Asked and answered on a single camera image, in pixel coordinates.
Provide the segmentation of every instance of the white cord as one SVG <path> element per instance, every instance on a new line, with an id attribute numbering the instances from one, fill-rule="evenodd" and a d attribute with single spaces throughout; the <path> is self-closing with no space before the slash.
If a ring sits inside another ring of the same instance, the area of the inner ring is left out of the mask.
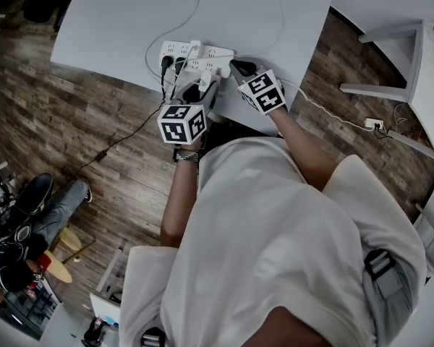
<path id="1" fill-rule="evenodd" d="M 190 54 L 191 54 L 191 52 L 193 51 L 194 48 L 195 48 L 195 46 L 192 46 L 192 47 L 190 48 L 190 51 L 188 52 L 187 57 L 186 57 L 185 60 L 184 60 L 185 63 L 187 63 L 187 60 L 188 60 L 188 58 L 190 57 Z M 175 87 L 175 88 L 176 88 L 177 85 L 179 84 L 180 76 L 182 76 L 182 72 L 183 72 L 184 68 L 185 68 L 185 65 L 182 66 L 182 68 L 180 69 L 179 74 L 178 74 L 178 75 L 176 76 L 176 78 L 175 78 L 175 84 L 174 84 L 174 87 Z"/>
<path id="2" fill-rule="evenodd" d="M 304 98 L 305 98 L 306 101 L 308 101 L 309 103 L 313 104 L 313 105 L 316 106 L 317 108 L 321 109 L 321 110 L 324 111 L 326 114 L 328 114 L 330 117 L 333 117 L 334 119 L 338 119 L 338 120 L 339 120 L 340 122 L 342 122 L 343 124 L 350 124 L 350 125 L 353 126 L 353 127 L 356 127 L 356 128 L 358 128 L 358 129 L 361 129 L 361 130 L 364 130 L 364 131 L 368 131 L 368 132 L 372 132 L 372 131 L 375 130 L 374 128 L 373 128 L 373 129 L 366 129 L 366 128 L 361 127 L 361 126 L 359 126 L 359 125 L 357 125 L 357 124 L 353 124 L 353 123 L 351 123 L 351 122 L 349 122 L 349 121 L 344 121 L 341 117 L 338 117 L 338 116 L 336 116 L 335 114 L 332 114 L 332 113 L 331 113 L 330 111 L 328 111 L 325 107 L 318 105 L 318 104 L 317 104 L 316 102 L 314 102 L 313 100 L 310 100 L 309 97 L 307 96 L 307 94 L 304 92 L 303 89 L 300 88 L 299 85 L 296 85 L 295 83 L 293 83 L 293 82 L 291 82 L 291 81 L 288 81 L 288 80 L 285 80 L 285 79 L 282 79 L 282 78 L 281 78 L 280 80 L 283 81 L 283 82 L 286 82 L 286 83 L 288 83 L 288 84 L 290 84 L 290 85 L 292 85 L 292 86 L 294 86 L 296 89 L 298 89 L 298 91 L 302 94 L 302 96 L 304 96 Z"/>
<path id="3" fill-rule="evenodd" d="M 146 67 L 148 68 L 148 71 L 150 72 L 150 74 L 151 74 L 151 76 L 153 77 L 153 79 L 159 84 L 159 86 L 161 86 L 161 88 L 164 90 L 164 91 L 166 91 L 166 88 L 161 84 L 161 82 L 160 82 L 160 78 L 161 78 L 161 76 L 159 75 L 159 74 L 157 74 L 157 73 L 155 73 L 152 69 L 151 69 L 151 67 L 150 67 L 150 65 L 149 65 L 149 63 L 148 63 L 148 52 L 149 52 L 149 50 L 151 49 L 151 46 L 153 46 L 154 45 L 154 43 L 157 41 L 157 40 L 159 40 L 160 38 L 162 38 L 163 36 L 165 36 L 165 35 L 167 35 L 167 34 L 169 34 L 169 33 L 172 33 L 172 32 L 174 32 L 175 30 L 178 30 L 179 28 L 181 28 L 181 27 L 183 27 L 184 25 L 186 25 L 187 23 L 188 23 L 188 21 L 191 19 L 191 17 L 193 16 L 193 15 L 195 15 L 195 13 L 196 13 L 196 10 L 197 10 L 197 8 L 198 8 L 198 6 L 199 6 L 199 4 L 200 4 L 200 1 L 201 0 L 197 0 L 196 1 L 196 6 L 195 6 L 195 8 L 193 9 L 193 12 L 191 13 L 191 15 L 182 23 L 182 24 L 180 24 L 180 25 L 178 25 L 178 26 L 176 26 L 175 28 L 172 28 L 171 30 L 168 30 L 168 31 L 166 31 L 166 32 L 164 32 L 164 33 L 161 33 L 157 38 L 155 38 L 151 43 L 150 43 L 150 45 L 148 46 L 148 48 L 146 49 L 146 52 L 145 52 L 145 64 L 146 64 Z M 272 42 L 272 44 L 270 44 L 267 48 L 264 48 L 263 50 L 261 50 L 261 51 L 259 51 L 259 52 L 257 52 L 257 53 L 245 53 L 245 54 L 232 54 L 232 55 L 222 55 L 222 56 L 213 56 L 213 57 L 208 57 L 208 56 L 201 56 L 201 57 L 197 57 L 197 58 L 193 58 L 193 60 L 194 61 L 200 61 L 200 60 L 211 60 L 211 59 L 219 59 L 219 58 L 234 58 L 234 57 L 239 57 L 239 56 L 259 56 L 259 55 L 262 55 L 262 54 L 264 54 L 264 53 L 266 53 L 266 52 L 268 52 L 269 50 L 271 50 L 272 49 L 272 47 L 274 47 L 275 45 L 276 45 L 276 43 L 279 41 L 279 39 L 280 39 L 280 37 L 281 37 L 281 34 L 283 33 L 283 31 L 284 31 L 284 11 L 283 11 L 283 5 L 281 4 L 281 0 L 278 0 L 278 5 L 279 5 L 279 8 L 280 8 L 280 14 L 281 14 L 281 27 L 280 27 L 280 31 L 279 31 L 279 33 L 278 33 L 278 35 L 277 35 L 277 37 L 276 37 L 276 39 L 274 40 L 274 42 Z M 166 81 L 166 80 L 164 80 L 164 82 L 167 82 L 169 85 L 173 85 L 173 84 L 171 84 L 169 81 Z"/>
<path id="4" fill-rule="evenodd" d="M 397 128 L 399 127 L 399 125 L 400 125 L 402 122 L 408 121 L 408 119 L 406 119 L 406 118 L 404 118 L 404 117 L 399 117 L 399 118 L 397 118 L 397 108 L 398 108 L 399 106 L 402 106 L 402 105 L 404 105 L 404 104 L 403 104 L 403 103 L 397 104 L 396 107 L 393 109 L 393 121 L 394 121 L 395 124 L 396 124 L 396 132 L 398 132 L 398 131 L 397 131 Z"/>
<path id="5" fill-rule="evenodd" d="M 198 7 L 199 4 L 200 4 L 200 1 L 201 1 L 201 0 L 197 0 L 197 1 L 196 1 L 195 8 L 193 9 L 192 13 L 189 15 L 189 17 L 188 17 L 188 18 L 187 18 L 183 23 L 181 23 L 180 25 L 178 25 L 178 26 L 172 28 L 171 30 L 168 30 L 168 31 L 166 31 L 166 32 L 164 32 L 164 33 L 161 33 L 157 38 L 155 38 L 153 41 L 151 41 L 150 45 L 149 45 L 148 48 L 146 49 L 146 52 L 145 52 L 145 64 L 146 64 L 146 68 L 148 68 L 148 71 L 149 71 L 149 72 L 151 73 L 151 75 L 153 76 L 153 79 L 154 79 L 154 80 L 159 84 L 159 86 L 162 87 L 162 89 L 163 89 L 164 91 L 166 91 L 166 89 L 164 88 L 164 86 L 161 84 L 161 82 L 160 82 L 157 78 L 155 78 L 155 76 L 158 77 L 158 78 L 161 78 L 161 76 L 160 76 L 159 74 L 156 74 L 156 73 L 151 69 L 151 67 L 150 67 L 150 65 L 149 65 L 149 63 L 148 63 L 148 52 L 149 52 L 149 50 L 151 49 L 151 46 L 153 46 L 157 40 L 159 40 L 159 39 L 162 38 L 163 36 L 165 36 L 165 35 L 167 35 L 167 34 L 169 34 L 169 33 L 171 33 L 171 32 L 174 32 L 175 30 L 178 30 L 179 28 L 181 28 L 181 27 L 183 27 L 184 25 L 186 25 L 186 24 L 188 23 L 188 21 L 191 19 L 191 17 L 192 17 L 193 15 L 195 15 L 196 10 L 197 10 L 197 7 Z"/>

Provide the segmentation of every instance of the jeans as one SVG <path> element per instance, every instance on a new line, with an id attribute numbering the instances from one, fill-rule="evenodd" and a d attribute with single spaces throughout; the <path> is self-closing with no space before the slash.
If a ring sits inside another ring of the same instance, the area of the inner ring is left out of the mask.
<path id="1" fill-rule="evenodd" d="M 76 180 L 68 184 L 50 198 L 42 212 L 30 219 L 31 232 L 43 236 L 50 245 L 83 202 L 87 191 L 88 184 L 84 180 Z"/>

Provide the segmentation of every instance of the power strip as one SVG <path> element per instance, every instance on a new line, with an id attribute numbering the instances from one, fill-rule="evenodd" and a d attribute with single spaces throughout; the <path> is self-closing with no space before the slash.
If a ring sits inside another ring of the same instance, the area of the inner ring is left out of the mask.
<path id="1" fill-rule="evenodd" d="M 376 125 L 378 125 L 378 129 L 384 128 L 384 122 L 380 119 L 369 119 L 369 118 L 365 119 L 365 127 L 367 129 L 374 129 L 376 128 Z"/>
<path id="2" fill-rule="evenodd" d="M 166 55 L 172 57 L 175 61 L 177 58 L 185 58 L 193 46 L 199 46 L 188 58 L 184 71 L 196 73 L 210 73 L 215 76 L 229 78 L 231 74 L 229 63 L 233 59 L 234 51 L 217 46 L 202 45 L 199 41 L 183 43 L 181 41 L 164 41 L 159 53 L 159 67 L 161 68 L 162 58 Z M 214 58 L 214 56 L 228 56 L 226 58 Z"/>

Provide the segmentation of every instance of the sneaker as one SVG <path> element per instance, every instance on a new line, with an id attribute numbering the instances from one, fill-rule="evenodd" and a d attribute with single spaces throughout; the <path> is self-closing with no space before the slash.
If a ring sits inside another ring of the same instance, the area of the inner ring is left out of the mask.
<path id="1" fill-rule="evenodd" d="M 84 202 L 90 203 L 92 200 L 93 200 L 93 194 L 92 194 L 90 187 L 88 187 L 87 194 L 85 195 L 85 198 L 84 198 Z"/>

